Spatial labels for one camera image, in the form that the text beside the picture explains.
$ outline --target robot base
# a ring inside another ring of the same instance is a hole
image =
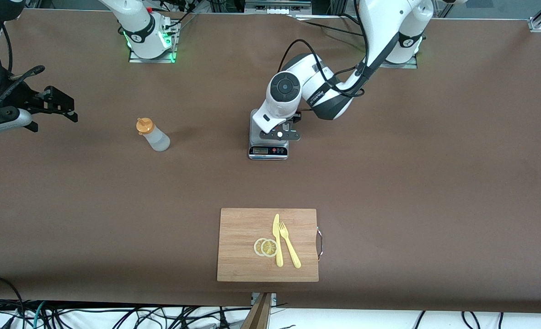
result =
[[[288,140],[272,140],[260,138],[262,129],[256,125],[252,116],[258,109],[250,113],[250,146],[248,157],[252,160],[286,160],[289,157]]]
[[[170,19],[165,17],[165,20],[168,25],[172,23],[177,23],[178,19]],[[132,49],[130,49],[130,55],[128,56],[129,63],[174,63],[177,60],[177,46],[179,44],[179,35],[181,31],[181,24],[177,23],[174,27],[170,27],[168,30],[164,31],[162,35],[163,42],[167,45],[170,44],[170,48],[165,50],[160,56],[156,58],[140,58],[135,54]]]

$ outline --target robotic arm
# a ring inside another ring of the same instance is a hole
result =
[[[116,15],[124,30],[124,36],[135,54],[140,58],[157,58],[172,43],[171,19],[149,11],[141,0],[99,0]]]
[[[463,4],[467,0],[444,0]],[[423,31],[433,17],[431,0],[360,0],[358,5],[360,24],[366,35],[369,50],[345,82],[341,82],[314,53],[299,54],[292,58],[283,71],[273,77],[268,88],[289,90],[288,84],[274,84],[279,76],[290,74],[301,85],[298,100],[284,102],[267,92],[264,104],[253,115],[253,120],[266,136],[296,113],[298,101],[303,98],[312,111],[324,120],[339,118],[349,107],[352,99],[379,66],[387,60],[404,63],[418,52],[423,41]]]
[[[24,0],[0,0],[0,23],[16,19],[24,8]],[[11,67],[5,69],[0,62],[0,132],[16,127],[38,131],[32,114],[60,114],[73,122],[78,121],[74,100],[53,86],[36,92],[25,79],[44,71],[37,65],[20,75],[14,75]]]

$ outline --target cable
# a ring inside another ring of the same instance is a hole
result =
[[[132,310],[130,310],[128,313],[124,314],[124,316],[122,316],[120,318],[120,320],[118,320],[118,322],[116,322],[114,324],[114,326],[112,327],[112,329],[118,329],[120,328],[120,326],[122,325],[122,323],[124,323],[124,321],[126,321],[126,319],[132,315],[132,313],[136,312],[137,310],[140,310],[140,308],[133,308]]]
[[[226,320],[224,309],[220,306],[220,329],[229,329],[230,323]]]
[[[7,279],[3,279],[0,277],[0,281],[9,285],[12,291],[15,293],[16,297],[18,298],[18,302],[20,304],[20,312],[22,313],[22,316],[25,317],[26,315],[24,314],[24,302],[22,301],[22,297],[20,297],[20,294],[18,290],[16,289],[16,287]],[[22,321],[22,329],[25,329],[25,328],[26,328],[26,323]]]
[[[144,311],[144,310],[137,311],[136,316],[138,317],[138,319],[136,320],[136,323],[134,325],[134,329],[137,329],[138,326],[142,323],[142,321],[145,321],[146,319],[153,320],[153,319],[150,318],[151,314],[153,314],[154,312],[157,312],[158,310],[161,310],[161,309],[162,308],[155,308],[154,310],[150,311],[149,314],[142,316],[142,320],[140,320],[141,317],[138,315],[138,312],[139,311]]]
[[[287,51],[284,52],[284,55],[283,55],[283,59],[280,61],[280,65],[279,65],[279,69],[277,71],[280,72],[281,68],[283,67],[283,63],[284,63],[284,59],[287,57],[287,54],[289,54],[289,50],[291,50],[291,48],[294,46],[294,44],[296,44],[297,42],[301,42],[301,43],[304,43],[308,48],[309,50],[311,51],[311,53],[313,54],[313,57],[315,58],[315,62],[317,64],[317,67],[321,67],[321,62],[319,61],[319,58],[317,57],[317,53],[315,52],[315,50],[313,49],[313,47],[305,40],[303,39],[297,39],[297,40],[294,40],[293,42],[291,42],[291,45],[289,45],[289,47],[287,48]],[[322,69],[319,69],[319,72],[321,73],[321,77],[323,77],[323,81],[325,81],[325,83],[327,83],[327,85],[334,89],[335,91],[338,91],[340,92],[342,95],[344,96],[347,96],[347,97],[350,97],[350,98],[353,98],[353,97],[360,97],[362,95],[364,95],[364,90],[363,89],[360,89],[360,91],[362,92],[361,94],[348,94],[347,91],[351,90],[348,89],[348,90],[340,90],[337,86],[331,84],[328,80],[327,80],[327,77],[325,76],[325,73],[323,73],[323,70]]]
[[[224,310],[223,312],[232,312],[232,311],[247,311],[247,310],[250,310],[251,308],[230,308],[228,310]],[[204,318],[206,317],[209,317],[209,316],[212,316],[214,314],[219,314],[220,311],[217,311],[217,312],[211,312],[211,313],[208,313],[204,316],[200,316],[200,317],[197,317],[195,318],[193,321],[191,322],[188,322],[186,325],[183,325],[182,327],[180,327],[179,329],[187,329],[189,327],[189,325],[191,325],[191,323],[195,322],[195,321],[199,321],[199,320],[203,320]]]
[[[190,13],[192,13],[192,12],[191,12],[191,11],[186,12],[186,13],[183,15],[183,17],[181,17],[178,21],[174,22],[174,23],[171,24],[171,25],[166,25],[166,26],[164,27],[164,29],[170,29],[171,27],[174,27],[175,25],[180,24],[181,21],[182,21],[185,17],[187,17],[187,15],[189,15]]]
[[[51,315],[53,315],[55,317],[57,317],[57,321],[59,321],[59,323],[63,323],[63,325],[65,325],[65,327],[67,327],[67,329],[73,329],[72,327],[70,327],[69,325],[67,325],[67,323],[64,323],[63,320],[61,320],[61,317],[59,316],[59,310],[54,310]]]
[[[352,71],[353,69],[356,69],[356,67],[355,67],[355,66],[352,66],[352,67],[350,67],[349,69],[342,69],[341,71],[337,71],[336,73],[333,73],[333,75],[340,75],[341,73],[350,72],[350,71]]]
[[[45,304],[46,300],[43,300],[37,308],[37,311],[34,312],[34,319],[32,319],[32,329],[35,329],[37,327],[37,321],[38,321],[38,314],[41,312],[41,308],[43,308],[43,305]]]
[[[358,0],[354,0],[354,10],[356,11],[356,17],[358,18],[358,25],[360,25],[360,29],[362,30],[362,35],[364,36],[364,46],[366,48],[366,55],[365,55],[366,63],[364,63],[364,66],[362,66],[362,71],[360,72],[360,73],[364,73],[364,69],[367,67],[366,64],[368,62],[368,39],[366,36],[366,31],[364,29],[364,24],[362,24],[362,19],[360,18],[360,12],[358,12]],[[354,89],[355,87],[356,85],[354,84],[352,87],[349,87],[345,91],[350,91]]]
[[[168,327],[168,318],[166,317],[166,313],[164,312],[164,308],[161,308],[162,317],[164,318],[164,327]]]
[[[473,312],[469,312],[471,314],[471,316],[473,316],[473,320],[475,320],[476,322],[476,327],[477,329],[480,329],[480,323],[479,321],[477,320],[477,316],[475,314],[473,314]],[[469,324],[469,322],[467,322],[467,320],[465,319],[465,312],[461,312],[461,319],[463,320],[463,323],[465,323],[465,325],[467,325],[467,327],[469,329],[473,329],[473,327]]]
[[[164,3],[164,1],[161,1],[161,6],[164,6],[164,8],[166,8],[166,10],[168,10],[169,12],[171,11],[168,6]]]
[[[171,325],[168,327],[168,329],[174,329],[177,326],[177,324],[182,323],[183,321],[187,320],[187,317],[189,316],[189,314],[195,312],[195,310],[197,310],[197,308],[195,306],[188,307],[187,311],[185,311],[185,307],[183,307],[179,317],[177,317],[175,319],[175,321],[173,321],[173,323],[171,323]]]
[[[156,322],[157,325],[159,325],[159,326],[161,327],[161,329],[163,329],[163,328],[162,328],[162,323],[160,323],[159,321],[157,321],[157,320],[155,320],[155,319],[153,319],[153,318],[149,318],[149,320],[150,320],[150,321],[153,321],[153,322]]]
[[[426,311],[422,311],[421,314],[419,314],[417,318],[417,323],[415,323],[415,327],[413,329],[418,329],[419,325],[421,324],[421,320],[423,319],[423,316],[425,315]]]
[[[12,72],[12,45],[11,37],[8,36],[8,31],[6,30],[6,25],[2,24],[2,32],[4,33],[4,38],[6,39],[6,44],[8,45],[8,71]]]
[[[16,79],[15,82],[13,82],[4,92],[0,95],[0,104],[4,102],[4,99],[10,95],[16,87],[18,87],[25,79],[28,77],[32,77],[34,75],[40,74],[45,70],[45,67],[42,65],[36,65],[32,69],[29,69],[26,71],[23,75],[20,76],[20,78]]]
[[[307,24],[310,24],[310,25],[315,25],[316,27],[324,27],[326,29],[330,29],[330,30],[334,30],[334,31],[338,31],[338,32],[349,33],[350,35],[363,36],[360,33],[338,29],[337,27],[328,27],[327,25],[313,23],[312,21],[304,21],[304,22],[307,23]]]
[[[354,17],[352,17],[351,15],[349,15],[347,13],[342,13],[339,16],[347,17],[347,18],[351,19],[354,23],[360,25],[360,22],[357,19],[355,19]]]

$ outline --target cutting board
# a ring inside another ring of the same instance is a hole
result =
[[[299,269],[294,267],[283,238],[280,238],[283,267],[276,266],[275,257],[258,256],[254,252],[254,242],[259,238],[276,240],[272,234],[276,214],[289,230],[289,239],[301,261]],[[317,282],[319,264],[316,235],[315,209],[223,208],[220,217],[218,281]]]

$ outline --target table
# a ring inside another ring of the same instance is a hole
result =
[[[15,72],[44,64],[29,85],[67,92],[80,116],[0,134],[0,276],[23,298],[247,305],[273,291],[298,308],[541,312],[541,34],[525,21],[431,21],[419,69],[380,69],[336,121],[305,113],[285,162],[246,155],[283,52],[304,38],[338,71],[361,59],[359,37],[199,15],[177,63],[129,64],[109,12],[25,10],[7,26]],[[320,282],[217,282],[223,207],[316,208]]]

